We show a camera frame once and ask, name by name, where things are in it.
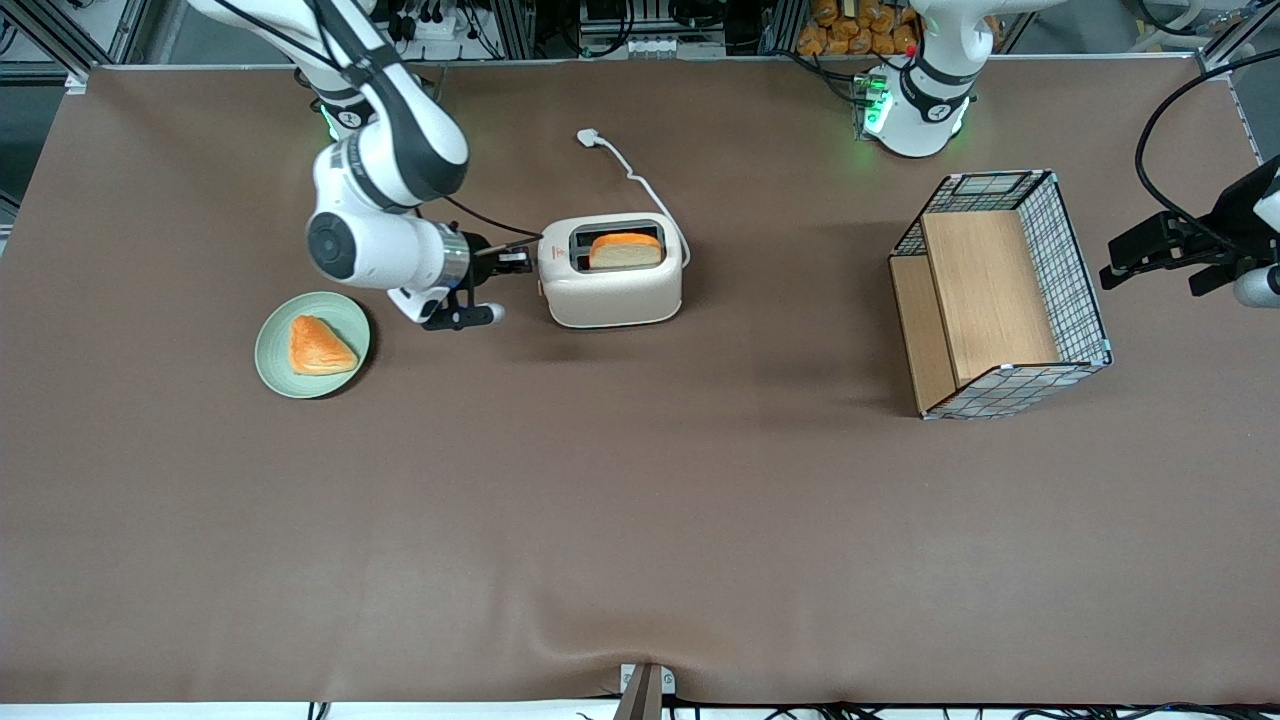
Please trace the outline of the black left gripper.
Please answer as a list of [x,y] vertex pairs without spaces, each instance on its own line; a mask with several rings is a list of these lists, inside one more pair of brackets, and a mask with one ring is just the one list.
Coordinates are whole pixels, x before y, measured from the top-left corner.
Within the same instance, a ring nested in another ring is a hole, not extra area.
[[[1229,184],[1210,211],[1210,228],[1240,258],[1261,266],[1277,264],[1279,156]],[[1100,270],[1102,290],[1153,270],[1212,264],[1216,241],[1175,213],[1156,213],[1108,241],[1110,264]],[[1190,277],[1190,293],[1203,297],[1236,279],[1235,263],[1213,264]]]

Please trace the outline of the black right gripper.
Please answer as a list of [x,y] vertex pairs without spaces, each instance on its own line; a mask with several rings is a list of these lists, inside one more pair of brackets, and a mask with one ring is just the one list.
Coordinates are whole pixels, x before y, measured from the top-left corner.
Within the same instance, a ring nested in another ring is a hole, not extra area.
[[481,304],[476,300],[476,290],[495,273],[498,275],[518,275],[535,270],[529,246],[504,249],[499,252],[481,255],[490,247],[485,238],[466,238],[468,246],[468,269],[462,281],[462,307],[466,311],[502,311],[499,304]]

